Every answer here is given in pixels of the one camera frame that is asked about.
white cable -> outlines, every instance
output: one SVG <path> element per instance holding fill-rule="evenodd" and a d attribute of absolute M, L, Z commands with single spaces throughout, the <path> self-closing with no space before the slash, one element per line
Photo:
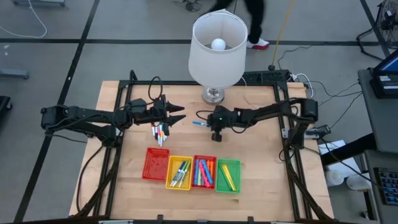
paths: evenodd
<path fill-rule="evenodd" d="M 32 3 L 30 2 L 30 0 L 27 0 L 27 1 L 29 2 L 29 6 L 30 6 L 30 9 L 32 10 L 33 14 L 35 14 L 37 20 L 38 20 L 38 21 L 42 24 L 42 26 L 44 27 L 44 34 L 41 35 L 40 37 L 36 37 L 36 36 L 31 36 L 31 35 L 20 35 L 20 34 L 15 34 L 15 33 L 11 32 L 11 31 L 6 30 L 6 29 L 3 28 L 2 26 L 0 26 L 0 29 L 4 30 L 5 32 L 7 32 L 7 33 L 9 33 L 9 34 L 11 34 L 11 35 L 17 36 L 17 37 L 38 38 L 38 39 L 39 39 L 39 38 L 43 38 L 43 37 L 47 34 L 47 28 L 46 28 L 46 26 L 44 25 L 44 23 L 40 20 L 40 18 L 39 18 L 38 15 L 36 14 L 36 12 L 34 11 L 33 6 L 32 6 Z"/>
<path fill-rule="evenodd" d="M 248 88 L 248 84 L 246 83 L 246 80 L 242 77 L 241 78 L 244 81 L 244 91 L 243 91 L 243 98 L 244 100 L 250 105 L 252 106 L 254 109 L 257 109 L 253 104 L 251 104 L 248 99 L 246 99 L 246 90 Z"/>
<path fill-rule="evenodd" d="M 299 75 L 302 75 L 302 76 L 304 76 L 304 77 L 307 79 L 308 84 L 310 85 L 310 89 L 311 89 L 311 96 L 310 96 L 310 99 L 313 98 L 313 88 L 312 88 L 310 79 L 309 79 L 304 73 L 300 73 L 300 74 L 297 74 L 297 75 L 293 75 L 293 74 L 292 74 L 293 79 L 294 79 L 294 77 L 297 77 L 297 76 L 299 76 Z"/>

white paper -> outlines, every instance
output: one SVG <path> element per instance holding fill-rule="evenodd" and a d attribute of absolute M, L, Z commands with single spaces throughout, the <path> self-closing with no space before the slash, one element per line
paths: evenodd
<path fill-rule="evenodd" d="M 330 149 L 330 151 L 333 153 L 334 149 L 337 149 L 338 147 L 341 146 L 345 146 L 345 142 L 343 140 L 340 141 L 335 141 L 332 143 L 328 143 L 328 147 Z M 321 144 L 318 146 L 319 148 L 319 152 L 320 154 L 325 154 L 328 153 L 328 149 L 326 148 L 325 144 Z M 343 160 L 343 162 L 347 165 L 349 165 L 350 167 L 352 167 L 354 170 L 356 170 L 357 172 L 361 173 L 361 171 L 359 170 L 358 165 L 356 164 L 354 158 L 349 158 L 349 159 L 345 159 Z M 344 166 L 342 163 L 337 162 L 335 164 L 329 165 L 328 166 L 328 170 L 338 170 L 341 172 L 342 176 L 345 177 L 349 177 L 352 175 L 356 175 L 356 173 L 354 171 L 352 171 L 350 168 Z"/>

lamp base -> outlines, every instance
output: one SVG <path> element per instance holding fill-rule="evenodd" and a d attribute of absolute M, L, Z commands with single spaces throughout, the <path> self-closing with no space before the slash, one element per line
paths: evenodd
<path fill-rule="evenodd" d="M 224 89 L 204 87 L 203 100 L 210 105 L 217 105 L 224 100 Z"/>

red basket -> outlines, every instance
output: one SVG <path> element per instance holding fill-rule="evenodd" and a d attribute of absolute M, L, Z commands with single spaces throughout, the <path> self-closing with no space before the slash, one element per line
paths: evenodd
<path fill-rule="evenodd" d="M 196 165 L 197 165 L 197 159 L 204 159 L 206 161 L 213 162 L 213 184 L 210 185 L 210 187 L 206 186 L 198 186 L 195 185 L 195 171 L 196 171 Z M 191 181 L 191 186 L 192 187 L 200 187 L 200 188 L 205 188 L 205 189 L 214 189 L 216 185 L 216 172 L 217 172 L 217 157 L 214 156 L 200 156 L 200 155 L 194 155 L 193 157 L 193 167 L 192 167 L 192 181 Z"/>
<path fill-rule="evenodd" d="M 169 164 L 168 149 L 148 148 L 142 178 L 147 180 L 166 180 Z"/>

wooden table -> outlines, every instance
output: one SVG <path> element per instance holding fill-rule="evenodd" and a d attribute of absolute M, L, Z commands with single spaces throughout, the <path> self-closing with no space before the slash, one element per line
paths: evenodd
<path fill-rule="evenodd" d="M 103 82 L 96 109 L 113 111 L 117 89 L 118 82 Z M 153 95 L 158 94 L 159 89 L 159 86 L 153 86 Z M 229 109 L 252 108 L 243 98 L 244 89 L 244 86 L 227 88 L 222 105 Z M 147 90 L 147 85 L 134 85 L 132 99 L 143 98 L 149 102 Z M 255 221 L 293 221 L 285 164 L 278 159 L 282 149 L 278 119 L 261 121 L 244 134 L 224 129 L 221 132 L 223 142 L 214 142 L 208 128 L 192 124 L 193 120 L 199 120 L 196 111 L 214 108 L 203 102 L 201 91 L 202 86 L 164 86 L 166 98 L 185 107 L 176 115 L 187 115 L 170 129 L 164 148 L 170 149 L 171 155 L 193 157 L 198 154 L 239 159 L 242 163 L 241 193 L 223 194 L 208 189 L 167 190 L 164 182 L 142 179 L 146 150 L 158 145 L 149 125 L 132 126 L 124 137 L 111 218 L 154 220 L 158 214 L 163 214 L 165 220 L 246 221 L 253 216 Z M 302 83 L 289 83 L 289 95 L 291 98 L 306 97 Z M 257 107 L 275 103 L 273 87 L 268 86 L 248 86 L 246 98 Z M 317 149 L 314 140 L 305 140 L 305 146 Z M 88 140 L 82 166 L 99 147 L 100 142 L 96 138 Z M 333 217 L 319 155 L 308 150 L 301 150 L 301 155 L 308 191 L 326 214 Z M 98 186 L 103 156 L 104 150 L 90 162 L 84 173 L 81 206 Z M 299 206 L 303 208 L 300 192 L 296 190 Z M 100 214 L 104 213 L 107 194 L 105 190 Z M 76 194 L 70 214 L 76 213 L 75 200 Z"/>

